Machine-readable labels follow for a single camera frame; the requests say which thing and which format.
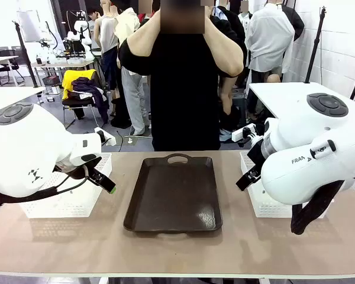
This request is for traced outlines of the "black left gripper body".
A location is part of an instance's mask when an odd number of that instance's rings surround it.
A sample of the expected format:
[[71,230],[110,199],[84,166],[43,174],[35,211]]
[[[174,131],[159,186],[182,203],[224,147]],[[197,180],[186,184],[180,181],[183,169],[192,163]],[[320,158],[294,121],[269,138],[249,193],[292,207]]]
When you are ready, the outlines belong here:
[[73,179],[83,179],[88,177],[90,180],[101,180],[102,173],[95,169],[102,157],[97,154],[86,154],[72,158],[69,156],[57,162],[54,167],[55,172],[62,172]]

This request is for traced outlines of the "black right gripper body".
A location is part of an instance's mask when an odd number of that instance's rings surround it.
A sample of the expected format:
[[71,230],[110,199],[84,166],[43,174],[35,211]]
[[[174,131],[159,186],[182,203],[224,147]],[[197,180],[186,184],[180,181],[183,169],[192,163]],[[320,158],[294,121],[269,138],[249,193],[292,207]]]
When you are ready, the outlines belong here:
[[254,163],[256,172],[261,172],[262,166],[270,155],[267,148],[270,146],[270,119],[264,124],[252,124],[247,137],[251,140],[251,149],[247,156]]

